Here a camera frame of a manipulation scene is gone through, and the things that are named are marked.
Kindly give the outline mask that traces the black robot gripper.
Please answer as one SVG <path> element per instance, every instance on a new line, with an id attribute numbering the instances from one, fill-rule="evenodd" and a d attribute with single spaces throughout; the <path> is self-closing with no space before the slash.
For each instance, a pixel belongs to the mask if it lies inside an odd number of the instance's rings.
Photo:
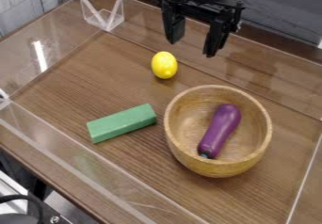
<path id="1" fill-rule="evenodd" d="M 230 32 L 237 32 L 242 25 L 242 0 L 161 0 L 165 35 L 175 44 L 185 34 L 185 18 L 190 17 L 210 23 L 205 40 L 203 54 L 214 57 L 225 47 Z"/>

